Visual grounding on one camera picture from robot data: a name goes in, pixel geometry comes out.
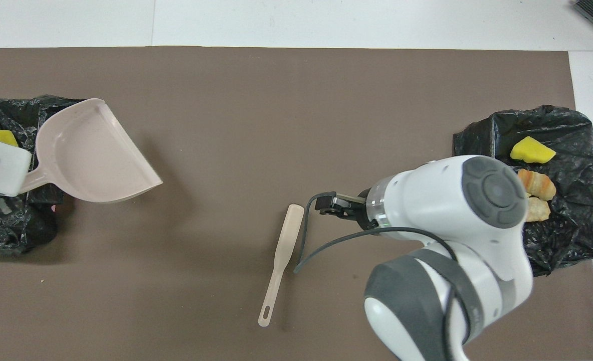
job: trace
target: gray joint cap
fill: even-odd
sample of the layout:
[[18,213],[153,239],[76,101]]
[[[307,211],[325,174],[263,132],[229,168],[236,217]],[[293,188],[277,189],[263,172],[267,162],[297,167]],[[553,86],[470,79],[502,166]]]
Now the gray joint cap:
[[512,228],[526,214],[523,185],[499,160],[481,156],[463,162],[461,187],[472,211],[493,227]]

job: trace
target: dustpan handle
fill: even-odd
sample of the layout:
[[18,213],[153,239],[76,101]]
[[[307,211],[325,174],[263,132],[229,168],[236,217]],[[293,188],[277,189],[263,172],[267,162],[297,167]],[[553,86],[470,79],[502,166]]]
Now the dustpan handle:
[[37,167],[33,171],[27,173],[27,176],[24,179],[24,183],[22,184],[22,187],[18,193],[26,193],[30,190],[36,189],[37,187],[44,186],[47,183],[49,183],[47,175],[45,174],[45,172],[42,171],[40,167]]

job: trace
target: black plastic bag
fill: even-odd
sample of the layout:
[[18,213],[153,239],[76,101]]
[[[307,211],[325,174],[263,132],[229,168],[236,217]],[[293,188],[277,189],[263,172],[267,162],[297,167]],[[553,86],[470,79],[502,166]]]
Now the black plastic bag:
[[[546,164],[510,158],[512,147],[528,135],[557,155]],[[546,174],[555,183],[550,219],[526,223],[523,229],[535,277],[593,259],[593,131],[585,115],[551,105],[496,112],[456,133],[453,153],[488,155],[515,171]]]
[[[34,154],[30,169],[38,166],[35,141],[38,128],[60,110],[81,100],[44,95],[33,99],[0,99],[0,129],[10,130],[20,147]],[[0,209],[0,254],[20,254],[46,244],[58,231],[52,206],[63,202],[63,192],[45,185],[17,197],[1,197],[12,211]]]

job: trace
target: yellow sponge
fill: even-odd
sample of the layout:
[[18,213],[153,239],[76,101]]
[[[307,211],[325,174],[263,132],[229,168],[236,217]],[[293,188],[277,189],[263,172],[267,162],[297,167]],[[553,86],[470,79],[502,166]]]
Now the yellow sponge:
[[14,133],[11,133],[10,130],[0,130],[0,142],[12,146],[18,146],[18,142],[15,140]]
[[512,147],[510,158],[523,160],[526,163],[546,163],[551,160],[556,151],[532,137],[525,137]]

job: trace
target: bread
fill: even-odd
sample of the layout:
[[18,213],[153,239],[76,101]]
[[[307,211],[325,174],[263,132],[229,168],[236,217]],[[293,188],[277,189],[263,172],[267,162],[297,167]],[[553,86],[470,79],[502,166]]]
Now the bread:
[[528,217],[526,222],[540,222],[550,217],[550,208],[546,201],[536,197],[528,198]]
[[546,174],[520,169],[518,175],[529,194],[539,197],[542,201],[550,201],[555,196],[555,184]]

